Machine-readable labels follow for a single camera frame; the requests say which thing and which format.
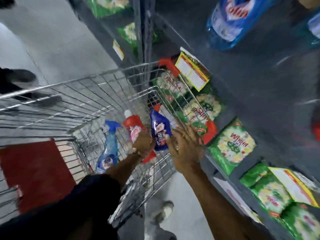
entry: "black sleeve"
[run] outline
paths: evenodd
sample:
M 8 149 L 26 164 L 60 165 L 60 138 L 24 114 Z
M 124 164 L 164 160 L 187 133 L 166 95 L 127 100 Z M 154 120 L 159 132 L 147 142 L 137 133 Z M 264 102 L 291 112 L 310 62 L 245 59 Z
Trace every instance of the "black sleeve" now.
M 86 176 L 62 200 L 2 224 L 0 239 L 28 236 L 65 239 L 90 217 L 107 225 L 119 200 L 120 185 L 116 180 L 106 174 Z

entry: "white bottle cap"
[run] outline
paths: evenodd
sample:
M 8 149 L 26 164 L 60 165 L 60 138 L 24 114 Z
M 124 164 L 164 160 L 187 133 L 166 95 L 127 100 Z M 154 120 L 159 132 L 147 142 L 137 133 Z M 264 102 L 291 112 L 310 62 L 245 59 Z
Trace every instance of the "white bottle cap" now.
M 128 117 L 130 117 L 131 115 L 132 115 L 132 113 L 131 113 L 131 111 L 130 111 L 129 109 L 124 112 L 125 118 L 128 118 Z

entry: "hand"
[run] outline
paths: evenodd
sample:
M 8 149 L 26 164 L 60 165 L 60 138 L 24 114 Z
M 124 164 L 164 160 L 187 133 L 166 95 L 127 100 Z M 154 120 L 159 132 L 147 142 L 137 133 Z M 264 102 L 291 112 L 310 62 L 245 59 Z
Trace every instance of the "hand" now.
M 166 142 L 177 171 L 183 174 L 191 169 L 200 168 L 198 160 L 203 157 L 203 149 L 198 134 L 191 125 L 187 125 L 186 129 L 173 129 L 172 134 L 171 138 L 166 135 Z M 175 148 L 173 140 L 178 142 L 178 149 Z
M 140 131 L 136 141 L 133 143 L 132 148 L 136 148 L 142 159 L 144 159 L 155 147 L 156 139 L 150 136 L 145 131 Z

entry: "blue detergent packet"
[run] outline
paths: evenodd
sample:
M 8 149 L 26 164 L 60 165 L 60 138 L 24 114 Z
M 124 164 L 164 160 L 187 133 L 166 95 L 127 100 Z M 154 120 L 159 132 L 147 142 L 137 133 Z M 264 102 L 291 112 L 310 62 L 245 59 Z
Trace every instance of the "blue detergent packet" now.
M 234 47 L 275 0 L 219 0 L 207 21 L 211 45 L 219 50 Z
M 171 137 L 170 121 L 154 109 L 150 113 L 150 119 L 152 126 L 151 135 L 157 139 L 154 149 L 156 151 L 168 149 L 166 134 Z

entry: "wire basket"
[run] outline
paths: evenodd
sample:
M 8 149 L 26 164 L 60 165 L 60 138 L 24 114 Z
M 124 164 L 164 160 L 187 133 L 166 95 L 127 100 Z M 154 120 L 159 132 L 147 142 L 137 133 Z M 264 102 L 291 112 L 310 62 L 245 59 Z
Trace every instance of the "wire basket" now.
M 153 79 L 162 73 L 171 79 L 170 86 L 178 88 L 172 76 L 179 77 L 186 85 L 172 62 L 162 60 L 2 95 L 0 146 L 54 138 L 70 173 L 79 183 L 87 174 L 94 172 L 98 157 L 104 150 L 108 130 L 104 126 L 105 119 L 123 123 L 124 111 L 130 109 L 132 114 L 141 118 L 146 128 L 150 128 L 150 110 L 162 104 L 176 121 L 182 122 L 175 111 L 189 106 L 189 100 L 183 94 L 179 100 L 172 96 L 175 108 L 166 101 L 168 94 L 153 83 Z M 167 83 L 164 86 L 167 91 L 172 91 Z M 187 85 L 186 88 L 196 100 Z M 126 157 L 132 146 L 127 134 L 124 128 L 116 134 L 119 160 Z M 119 207 L 109 222 L 116 228 L 121 227 L 175 172 L 168 150 L 158 151 L 156 159 L 138 165 L 124 187 Z

